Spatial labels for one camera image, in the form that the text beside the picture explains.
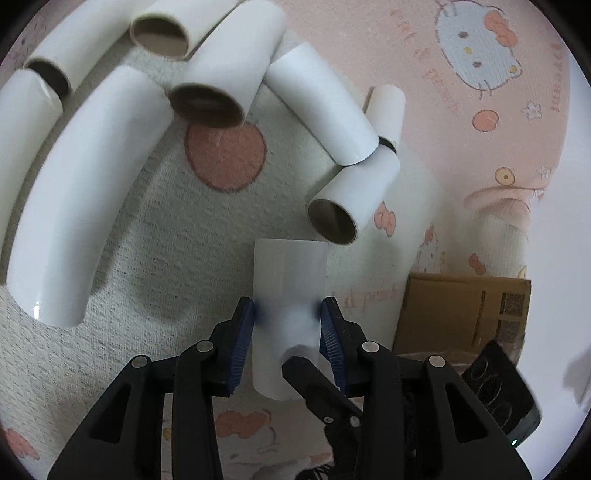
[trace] hello kitty face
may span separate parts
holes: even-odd
[[[260,461],[260,456],[275,450],[275,430],[264,426],[254,435],[246,439],[233,434],[228,437],[217,438],[217,448],[222,465],[232,463],[255,463]]]
[[[440,264],[439,240],[431,225],[425,231],[425,241],[418,249],[412,270],[417,273],[439,273]]]
[[[260,456],[275,450],[271,413],[256,411],[243,416],[229,410],[216,419],[217,446],[222,466],[257,463]]]
[[[441,6],[436,25],[449,65],[481,96],[521,75],[521,64],[512,51],[517,36],[498,8],[457,0]]]

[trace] tube opening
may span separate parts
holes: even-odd
[[[180,86],[170,93],[170,103],[185,120],[209,128],[237,127],[244,120],[232,97],[207,85]]]
[[[334,244],[349,245],[357,238],[353,219],[341,206],[329,200],[314,200],[308,207],[308,218],[316,231]]]
[[[165,18],[140,18],[129,31],[143,48],[163,57],[182,59],[189,53],[189,39],[176,22]]]
[[[26,67],[37,72],[43,80],[57,93],[60,100],[67,97],[72,89],[66,75],[47,60],[31,60]]]
[[[384,137],[378,137],[378,138],[379,138],[380,145],[383,145],[384,147],[389,148],[390,150],[392,150],[396,154],[398,153],[396,142],[392,143],[390,140],[387,140]]]

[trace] metal bolt head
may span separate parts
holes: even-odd
[[[379,345],[375,342],[364,342],[361,348],[368,353],[375,353],[379,350]]]
[[[209,340],[201,340],[198,344],[197,344],[197,351],[198,352],[211,352],[213,350],[213,343],[211,343]]]
[[[138,355],[131,361],[131,366],[134,368],[142,368],[145,367],[148,363],[148,359],[143,355]]]
[[[445,359],[439,355],[432,355],[429,357],[429,363],[434,367],[441,368],[445,365]]]

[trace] barcode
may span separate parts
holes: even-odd
[[[504,293],[501,300],[501,315],[511,315],[521,317],[523,315],[523,305],[525,304],[525,295],[522,293]]]
[[[495,339],[498,342],[515,343],[519,335],[519,322],[511,322],[509,320],[499,320],[496,324]]]

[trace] cardboard tube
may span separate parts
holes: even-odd
[[[265,83],[339,165],[359,163],[378,146],[378,136],[359,105],[309,43],[274,61]]]
[[[62,113],[57,94],[32,70],[17,70],[0,90],[0,250],[22,182]]]
[[[129,35],[135,44],[185,59],[238,0],[160,0],[137,15]]]
[[[345,167],[308,205],[319,234],[338,245],[352,244],[373,218],[400,171],[390,148],[380,145],[369,158]]]
[[[285,33],[285,13],[265,0],[240,4],[195,52],[173,87],[174,110],[211,128],[243,123]]]
[[[325,242],[261,238],[255,243],[252,384],[266,397],[301,398],[281,373],[291,356],[317,365],[327,256]]]
[[[117,213],[173,116],[159,85],[118,67],[72,117],[33,184],[8,265],[8,291],[28,315],[82,322]]]
[[[60,98],[75,92],[99,59],[154,0],[86,0],[38,45],[25,62]]]
[[[365,112],[382,142],[385,140],[394,151],[402,136],[405,106],[406,97],[401,89],[394,85],[380,85],[374,88]]]

